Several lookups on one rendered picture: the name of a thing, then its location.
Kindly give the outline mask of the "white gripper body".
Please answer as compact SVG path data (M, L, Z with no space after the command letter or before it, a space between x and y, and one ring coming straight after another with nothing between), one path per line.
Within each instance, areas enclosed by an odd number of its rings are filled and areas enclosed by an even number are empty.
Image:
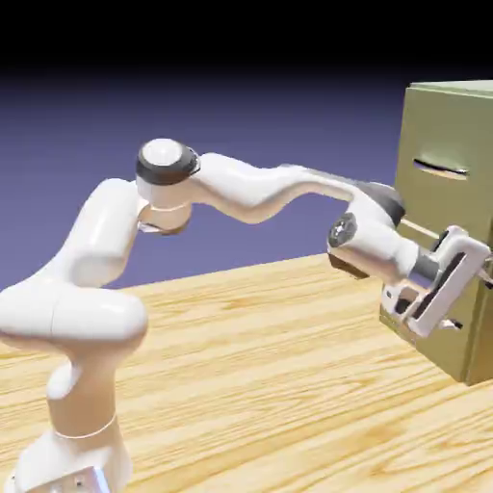
M407 327L422 338L429 337L442 320L456 320L448 317L452 306L473 278L478 277L484 261L492 256L487 244L456 225L443 232L431 253L431 258L439 264L438 275L406 319Z

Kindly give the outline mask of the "olive green cabinet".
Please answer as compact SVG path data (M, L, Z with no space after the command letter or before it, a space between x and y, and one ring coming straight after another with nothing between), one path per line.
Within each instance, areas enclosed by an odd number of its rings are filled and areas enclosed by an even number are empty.
M413 83L405 91L395 187L406 208L400 233L426 248L457 225L493 252L493 80ZM493 276L493 259L487 264ZM455 380L493 379L493 288L474 279L451 309L460 330L420 339L380 321Z

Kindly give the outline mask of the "plain olive drawer front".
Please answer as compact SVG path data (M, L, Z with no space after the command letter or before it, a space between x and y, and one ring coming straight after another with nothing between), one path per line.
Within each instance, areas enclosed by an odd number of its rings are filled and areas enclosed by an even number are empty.
M416 310L420 298L427 293L438 275L439 264L431 258L431 252L446 229L437 236L433 247L420 250L416 261L418 267L411 273L423 278L428 285L423 287L409 278L396 285L384 286L379 318L402 338L413 342L418 352L445 373L457 381L472 385L493 377L493 363L487 364L486 358L480 355L483 347L480 331L484 299L493 297L493 288L488 289L479 277L474 277L467 285L448 315L463 323L461 330L435 328L429 337L422 338L406 325L407 317Z

